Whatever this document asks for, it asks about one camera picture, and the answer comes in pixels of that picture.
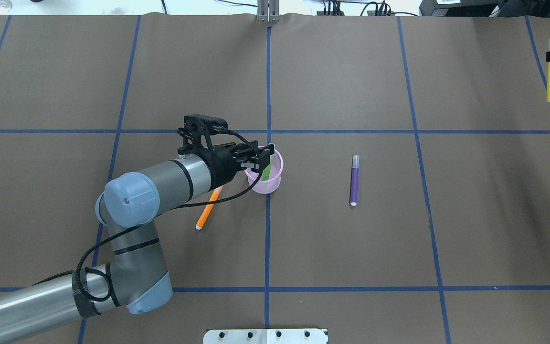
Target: silver metal tube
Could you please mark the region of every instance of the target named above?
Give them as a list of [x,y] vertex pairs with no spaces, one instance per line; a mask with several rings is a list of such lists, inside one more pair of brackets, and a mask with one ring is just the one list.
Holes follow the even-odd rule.
[[[105,266],[96,269],[105,271]],[[103,297],[107,283],[95,274],[86,276],[91,294]],[[105,312],[115,307],[111,298],[96,302]],[[81,320],[76,308],[72,277],[63,276],[0,296],[0,343],[14,342],[71,322]]]

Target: gray tabletop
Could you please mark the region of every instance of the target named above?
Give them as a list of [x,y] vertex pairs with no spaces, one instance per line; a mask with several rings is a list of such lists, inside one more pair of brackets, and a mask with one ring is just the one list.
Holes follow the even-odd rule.
[[157,220],[169,303],[24,343],[308,326],[334,344],[550,343],[548,38],[529,17],[0,17],[0,294],[103,239],[103,186],[175,157],[184,115],[285,162],[277,191],[217,205],[203,231],[199,208]]

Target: light blue cap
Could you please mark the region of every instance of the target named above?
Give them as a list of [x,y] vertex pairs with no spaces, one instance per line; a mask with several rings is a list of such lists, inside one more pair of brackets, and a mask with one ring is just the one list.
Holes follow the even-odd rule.
[[171,288],[171,280],[169,279],[169,272],[167,271],[155,285],[141,294],[135,301],[129,303],[127,308],[131,314],[154,311],[158,307],[169,302],[172,295],[173,288]]
[[109,181],[103,200],[109,215],[125,228],[146,224],[159,213],[159,191],[150,178],[139,172]]

